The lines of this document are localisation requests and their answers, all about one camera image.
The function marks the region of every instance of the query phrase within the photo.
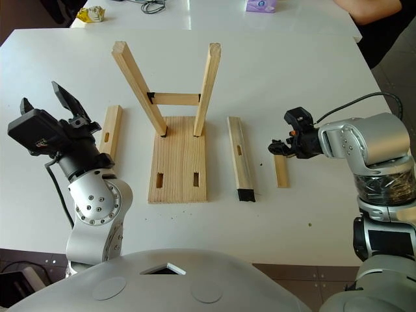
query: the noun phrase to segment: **black cable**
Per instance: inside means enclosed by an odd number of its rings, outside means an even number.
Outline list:
[[[141,10],[145,14],[156,14],[166,8],[166,0],[128,0],[129,2],[141,3]]]
[[[41,269],[45,272],[45,275],[46,275],[47,281],[48,281],[50,284],[53,284],[53,283],[52,283],[52,279],[50,278],[49,274],[47,273],[47,270],[45,269],[45,267],[44,267],[43,265],[39,265],[38,263],[31,262],[31,261],[14,261],[14,262],[12,262],[12,263],[9,263],[7,266],[5,266],[5,267],[1,270],[1,272],[0,272],[0,273],[4,273],[4,272],[5,272],[5,270],[6,270],[8,267],[11,267],[12,265],[16,265],[16,264],[18,264],[18,263],[27,263],[28,265],[34,265],[34,266],[36,266],[36,267],[41,268]]]
[[[335,113],[337,111],[340,111],[341,109],[344,109],[344,108],[346,108],[348,106],[351,106],[351,105],[353,105],[353,104],[355,104],[357,102],[360,102],[363,99],[371,98],[372,96],[389,96],[389,97],[395,99],[396,102],[397,102],[397,107],[398,107],[397,117],[400,120],[403,119],[403,104],[402,104],[402,101],[398,98],[398,96],[396,96],[396,95],[394,95],[392,93],[389,93],[389,92],[375,92],[375,93],[367,94],[366,96],[361,96],[361,97],[359,97],[359,98],[351,101],[350,103],[347,103],[347,104],[345,104],[343,106],[340,106],[340,107],[337,107],[336,109],[331,110],[330,112],[327,112],[324,116],[322,116],[321,118],[319,118],[317,120],[317,122],[315,122],[314,124],[319,124],[321,121],[323,121],[323,119],[325,119],[329,115],[331,115],[331,114],[333,114],[333,113]]]
[[[52,170],[50,169],[50,166],[55,164],[57,161],[58,161],[58,157],[55,157],[51,162],[45,164],[45,168],[46,168],[47,172],[49,173],[49,175],[51,176],[52,182],[53,182],[53,184],[54,184],[54,186],[55,186],[55,188],[58,192],[58,196],[59,196],[59,199],[60,199],[60,203],[62,204],[62,208],[64,208],[65,215],[66,215],[66,217],[68,218],[68,221],[71,224],[71,228],[73,228],[73,220],[72,220],[71,215],[68,211],[68,208],[66,207],[64,196],[62,195],[62,193],[60,191],[59,184],[58,184],[57,179],[55,178],[55,175],[53,174]]]

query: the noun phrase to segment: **wood grain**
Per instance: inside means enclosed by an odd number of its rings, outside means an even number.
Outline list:
[[[148,115],[150,122],[154,126],[158,135],[166,134],[166,123],[163,120],[160,110],[156,105],[152,105],[148,92],[149,88],[140,72],[126,42],[116,41],[111,53],[121,69],[124,77],[129,83],[136,98],[142,105],[144,111]]]
[[[154,105],[194,105],[200,104],[199,94],[185,93],[154,93],[152,98]]]
[[[237,189],[252,190],[253,182],[248,167],[246,146],[242,135],[241,119],[239,117],[228,117],[227,122]]]
[[[168,133],[155,136],[148,202],[206,202],[205,133],[193,135],[195,117],[164,119]]]
[[[105,121],[101,132],[99,151],[107,153],[113,160],[116,158],[118,135],[122,120],[123,109],[119,105],[110,106],[105,113]]]
[[[209,100],[211,98],[211,94],[213,93],[215,77],[218,71],[218,65],[220,64],[220,59],[221,45],[209,44],[207,63],[205,64],[205,73],[203,75],[200,105],[198,106],[194,125],[195,137],[199,137],[202,133]]]
[[[286,157],[283,155],[275,155],[274,167],[276,169],[278,187],[291,187],[289,183],[289,174],[287,172]]]

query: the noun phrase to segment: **white table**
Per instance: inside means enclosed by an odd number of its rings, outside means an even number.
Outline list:
[[[88,0],[85,7],[105,8],[105,21],[72,27],[87,29],[188,29],[226,31],[285,31],[335,34],[361,40],[349,14],[333,0],[278,0],[274,14],[246,12],[246,0],[167,0],[164,12],[146,15],[130,1]]]
[[[109,105],[124,108],[115,170],[135,198],[125,219],[123,253],[186,247],[258,263],[359,264],[352,249],[357,192],[346,161],[289,159],[291,188],[277,189],[267,146],[271,138],[288,136],[291,128],[283,121],[288,109],[303,106],[316,119],[379,88],[352,38],[273,37],[224,31],[14,31],[0,47],[0,248],[65,252],[70,227],[43,167],[49,158],[31,157],[6,134],[23,96],[58,119],[70,117],[53,93],[54,80],[99,123]],[[222,44],[206,119],[209,203],[147,203],[154,130],[112,59],[115,40],[128,42],[152,91],[179,93],[200,91],[208,43]],[[374,97],[328,121],[383,111],[388,111],[384,99]],[[165,116],[195,112],[194,107],[162,108]],[[242,119],[256,203],[237,199],[226,116]],[[71,207],[68,182],[59,168],[54,171]]]

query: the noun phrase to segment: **mortise hole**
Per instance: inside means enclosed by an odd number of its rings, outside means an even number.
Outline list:
[[[200,186],[200,173],[194,172],[194,186],[199,187]]]
[[[156,188],[161,189],[163,186],[163,174],[157,174],[156,177]]]

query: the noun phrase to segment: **wooden dowel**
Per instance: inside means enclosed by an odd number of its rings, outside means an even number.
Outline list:
[[[112,48],[114,59],[120,67],[124,77],[135,93],[138,101],[148,115],[150,122],[153,124],[157,134],[163,136],[166,134],[166,122],[163,120],[160,110],[156,105],[152,105],[148,92],[149,88],[140,72],[126,42],[116,41]]]
[[[202,133],[203,125],[205,123],[205,115],[207,114],[209,99],[213,92],[216,72],[221,58],[221,45],[209,44],[207,63],[205,65],[205,73],[203,76],[202,91],[200,105],[196,113],[194,124],[194,136],[199,137]]]

